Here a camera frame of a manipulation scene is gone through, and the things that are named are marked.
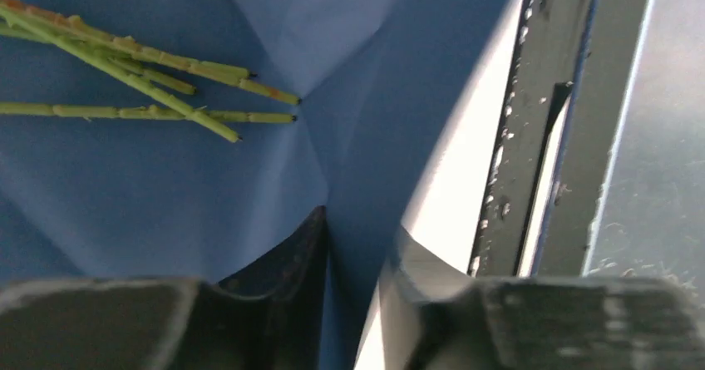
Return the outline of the blue wrapping paper sheet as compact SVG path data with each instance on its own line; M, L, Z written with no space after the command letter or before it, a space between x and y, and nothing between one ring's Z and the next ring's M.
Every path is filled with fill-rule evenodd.
M321 369L349 369L382 261L509 0L22 0L302 98L232 143L190 121L1 119L1 279L217 282L317 205Z

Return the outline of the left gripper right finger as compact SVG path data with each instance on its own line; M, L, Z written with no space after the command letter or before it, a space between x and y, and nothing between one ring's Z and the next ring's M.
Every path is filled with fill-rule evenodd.
M399 229L358 369L701 369L704 324L637 277L471 277Z

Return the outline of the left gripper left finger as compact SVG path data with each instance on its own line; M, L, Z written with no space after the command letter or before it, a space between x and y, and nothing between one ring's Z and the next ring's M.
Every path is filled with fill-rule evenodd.
M1 287L4 369L315 369L325 209L216 284L191 277L30 279Z

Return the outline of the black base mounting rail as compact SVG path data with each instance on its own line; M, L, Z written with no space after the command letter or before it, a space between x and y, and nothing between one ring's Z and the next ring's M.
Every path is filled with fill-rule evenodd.
M600 0L520 0L471 276L580 276L605 155L588 91Z

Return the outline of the pink flower bunch stem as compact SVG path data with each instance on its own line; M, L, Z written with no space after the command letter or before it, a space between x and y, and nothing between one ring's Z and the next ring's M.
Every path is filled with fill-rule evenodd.
M203 110L203 112L212 119L222 123L287 124L293 123L298 119L295 115L287 113L221 110ZM154 105L147 107L73 106L14 101L1 102L1 115L154 121L182 121L185 119L185 117L177 111Z

